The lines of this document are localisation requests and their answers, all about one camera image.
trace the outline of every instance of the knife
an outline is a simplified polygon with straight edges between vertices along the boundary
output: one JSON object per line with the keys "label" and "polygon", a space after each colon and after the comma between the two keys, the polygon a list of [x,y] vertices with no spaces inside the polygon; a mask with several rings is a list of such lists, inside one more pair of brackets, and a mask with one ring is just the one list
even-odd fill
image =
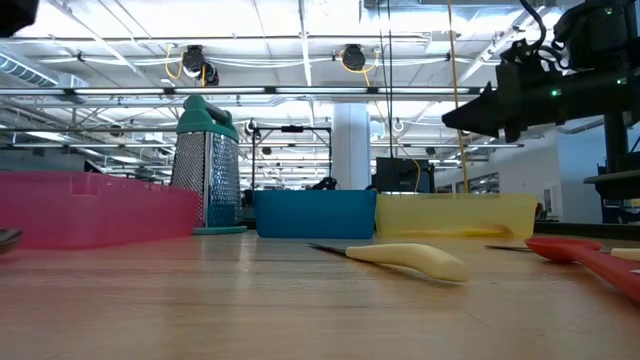
{"label": "knife", "polygon": [[[531,249],[526,246],[485,245],[485,248],[494,250],[531,252]],[[611,254],[611,256],[615,256],[620,259],[640,261],[640,249],[616,248],[611,249],[611,251],[602,251],[602,253]]]}
{"label": "knife", "polygon": [[346,249],[312,243],[308,245],[354,260],[412,268],[434,279],[466,282],[470,277],[469,270],[462,261],[428,245],[384,244],[349,246]]}

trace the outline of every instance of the blue plastic bin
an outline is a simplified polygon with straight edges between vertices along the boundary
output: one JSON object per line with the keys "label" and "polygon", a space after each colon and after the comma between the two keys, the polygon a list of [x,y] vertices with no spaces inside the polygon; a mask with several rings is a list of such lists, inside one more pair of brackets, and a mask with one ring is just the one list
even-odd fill
{"label": "blue plastic bin", "polygon": [[375,191],[256,191],[258,235],[266,238],[369,239]]}

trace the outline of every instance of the yellow cable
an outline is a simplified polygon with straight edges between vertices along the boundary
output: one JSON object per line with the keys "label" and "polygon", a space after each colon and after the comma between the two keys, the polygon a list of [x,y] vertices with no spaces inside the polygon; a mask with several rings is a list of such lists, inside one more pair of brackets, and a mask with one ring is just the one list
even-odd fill
{"label": "yellow cable", "polygon": [[342,67],[347,70],[348,72],[352,72],[354,74],[366,74],[369,71],[373,70],[374,67],[378,66],[378,56],[379,54],[376,52],[376,60],[373,62],[373,65],[371,65],[368,69],[362,69],[360,71],[355,71],[355,70],[351,70],[349,69],[344,62],[342,61],[342,55],[344,54],[344,50],[340,51],[340,64],[342,64]]}
{"label": "yellow cable", "polygon": [[[369,76],[367,76],[367,72],[364,72],[363,75],[364,75],[364,81],[367,83],[367,86],[371,86],[371,84],[369,83]],[[373,103],[376,105],[376,109],[378,109],[378,114],[380,114],[380,117],[382,118],[382,122],[387,127],[387,130],[389,131],[389,136],[391,136],[391,138],[393,139],[393,142],[396,144],[396,146],[398,146],[400,148],[400,150],[402,150],[402,152],[405,155],[407,155],[409,157],[409,159],[411,159],[413,161],[414,164],[416,164],[416,167],[418,168],[418,178],[416,179],[416,187],[415,187],[415,189],[413,189],[413,192],[417,193],[418,189],[420,187],[420,177],[422,176],[422,168],[420,167],[420,163],[418,163],[416,161],[416,159],[413,158],[413,156],[409,155],[409,153],[404,149],[404,147],[400,146],[400,143],[398,142],[398,139],[396,139],[396,137],[393,135],[393,132],[391,131],[391,129],[389,129],[389,124],[384,119],[384,116],[382,115],[382,110],[380,110],[380,107],[378,106],[378,102],[374,100]]]}
{"label": "yellow cable", "polygon": [[170,78],[178,79],[180,75],[182,75],[182,59],[184,58],[184,52],[180,54],[180,69],[178,70],[178,75],[176,76],[176,75],[173,75],[169,70],[169,56],[171,56],[172,48],[173,46],[171,45],[169,45],[169,47],[167,48],[167,62],[164,63],[164,70],[167,72],[167,75],[169,75]]}
{"label": "yellow cable", "polygon": [[[449,45],[451,46],[451,69],[453,71],[453,98],[455,100],[456,109],[459,107],[458,101],[458,72],[456,71],[456,49],[453,43],[453,5],[452,0],[447,0],[449,8]],[[462,177],[464,180],[464,192],[469,193],[469,177],[467,175],[467,154],[464,148],[464,139],[462,138],[462,130],[458,130],[458,144],[460,145],[460,160],[462,161]]]}

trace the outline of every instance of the yellow plastic bin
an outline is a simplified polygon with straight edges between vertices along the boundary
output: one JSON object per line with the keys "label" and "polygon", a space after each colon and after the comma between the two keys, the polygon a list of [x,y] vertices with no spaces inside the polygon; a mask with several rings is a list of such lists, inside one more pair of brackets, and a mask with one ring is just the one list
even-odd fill
{"label": "yellow plastic bin", "polygon": [[529,238],[536,205],[529,194],[380,194],[377,235]]}

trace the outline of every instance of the black cable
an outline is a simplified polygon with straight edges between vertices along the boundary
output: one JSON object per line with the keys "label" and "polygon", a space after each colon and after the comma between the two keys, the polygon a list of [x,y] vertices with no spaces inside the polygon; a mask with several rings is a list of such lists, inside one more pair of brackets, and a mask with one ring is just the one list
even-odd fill
{"label": "black cable", "polygon": [[524,7],[524,9],[529,13],[529,15],[533,17],[533,19],[538,23],[538,26],[540,27],[540,39],[538,39],[538,41],[536,41],[535,43],[533,43],[533,45],[531,45],[531,47],[534,50],[537,50],[540,46],[542,46],[542,44],[544,43],[544,39],[547,37],[547,27],[544,26],[544,22],[542,21],[542,17],[540,16],[540,14],[538,14],[536,9],[534,9],[531,5],[529,5],[527,0],[520,0],[520,3]]}
{"label": "black cable", "polygon": [[[382,23],[382,15],[380,15],[380,0],[377,1],[377,8],[378,8],[378,22]],[[386,89],[388,88],[387,86],[387,67],[384,63],[384,37],[382,35],[382,26],[379,27],[379,32],[380,32],[380,58],[382,59],[382,75],[384,77],[384,88],[385,88],[385,92],[384,92],[384,96],[385,99],[387,100],[387,116],[389,119],[389,154],[391,155],[391,158],[393,158],[393,124],[391,122],[391,117],[389,116],[389,93],[386,91]]]}
{"label": "black cable", "polygon": [[[393,130],[393,36],[391,35],[391,4],[387,4],[387,17],[389,18],[389,126]],[[389,137],[391,157],[393,158],[393,138]]]}

